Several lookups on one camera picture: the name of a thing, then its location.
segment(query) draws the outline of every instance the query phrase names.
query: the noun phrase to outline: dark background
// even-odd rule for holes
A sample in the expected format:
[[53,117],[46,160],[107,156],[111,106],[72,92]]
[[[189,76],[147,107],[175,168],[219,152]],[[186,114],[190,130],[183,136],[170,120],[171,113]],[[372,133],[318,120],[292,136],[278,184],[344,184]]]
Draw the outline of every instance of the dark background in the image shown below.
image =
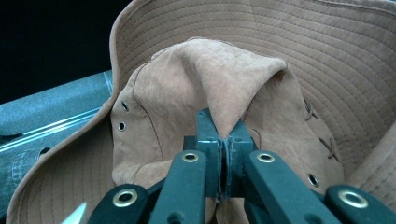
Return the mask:
[[109,70],[110,30],[131,1],[1,1],[0,104]]

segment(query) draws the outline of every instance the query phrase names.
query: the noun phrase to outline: stitched brim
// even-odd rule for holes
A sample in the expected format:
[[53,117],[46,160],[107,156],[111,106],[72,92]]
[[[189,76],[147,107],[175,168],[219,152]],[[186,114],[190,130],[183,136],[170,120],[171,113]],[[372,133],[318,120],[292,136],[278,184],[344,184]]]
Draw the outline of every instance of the stitched brim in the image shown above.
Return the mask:
[[115,98],[137,66],[193,36],[289,62],[349,176],[396,118],[395,11],[390,1],[133,1],[110,38],[112,99],[23,179],[7,221],[61,222],[82,202],[88,216],[113,186],[107,113]]

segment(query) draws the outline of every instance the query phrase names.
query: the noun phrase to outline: grommet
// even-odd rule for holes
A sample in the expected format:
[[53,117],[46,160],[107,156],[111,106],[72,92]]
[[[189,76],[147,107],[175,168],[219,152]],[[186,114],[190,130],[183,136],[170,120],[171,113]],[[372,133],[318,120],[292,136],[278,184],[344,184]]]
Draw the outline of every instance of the grommet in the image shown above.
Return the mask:
[[338,197],[343,203],[346,203],[352,207],[365,208],[369,206],[369,203],[365,198],[348,189],[340,190],[338,192]]
[[313,185],[315,188],[319,187],[319,180],[312,174],[308,174],[308,180],[311,185]]
[[123,132],[123,131],[125,131],[125,129],[126,129],[126,124],[125,124],[125,122],[120,122],[120,124],[119,124],[119,131],[120,131],[120,132]]
[[113,197],[113,204],[117,207],[126,207],[137,200],[137,192],[134,189],[122,189]]
[[270,154],[267,153],[260,153],[257,155],[257,159],[262,162],[273,162],[275,161],[275,158],[271,156]]
[[186,161],[186,162],[195,162],[195,161],[198,161],[198,158],[199,158],[198,155],[194,154],[194,153],[187,153],[187,154],[184,154],[182,157],[183,161]]
[[122,108],[123,108],[126,112],[129,111],[129,107],[128,107],[128,105],[127,105],[124,101],[122,101]]

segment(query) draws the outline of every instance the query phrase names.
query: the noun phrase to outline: suede hat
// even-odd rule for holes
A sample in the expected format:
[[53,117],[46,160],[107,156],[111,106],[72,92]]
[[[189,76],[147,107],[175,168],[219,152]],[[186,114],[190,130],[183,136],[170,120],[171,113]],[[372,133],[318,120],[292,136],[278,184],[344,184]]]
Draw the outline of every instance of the suede hat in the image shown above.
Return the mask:
[[[396,210],[395,22],[390,1],[133,1],[110,37],[111,98],[32,168],[7,222],[62,222],[83,202],[88,217],[117,184],[149,187],[204,107],[308,187],[347,183]],[[207,221],[246,222],[240,200],[210,204]]]

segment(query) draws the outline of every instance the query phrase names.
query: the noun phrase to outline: silver stripe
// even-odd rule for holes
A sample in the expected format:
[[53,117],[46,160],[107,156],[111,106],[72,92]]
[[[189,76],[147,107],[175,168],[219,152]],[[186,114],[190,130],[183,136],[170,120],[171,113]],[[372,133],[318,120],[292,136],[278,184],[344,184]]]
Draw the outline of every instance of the silver stripe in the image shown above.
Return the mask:
[[63,130],[72,128],[76,125],[79,125],[81,123],[88,122],[93,116],[99,111],[99,108],[75,115],[71,118],[68,119],[62,119],[59,121],[56,121],[54,123],[51,123],[49,125],[46,125],[44,127],[34,129],[30,132],[24,133],[23,137],[21,139],[12,141],[10,143],[4,144],[0,146],[0,152],[4,152],[7,150],[10,150],[14,147],[18,147],[21,145],[24,145],[26,143],[30,143],[32,141],[35,141],[37,139],[49,136],[53,133],[58,133]]

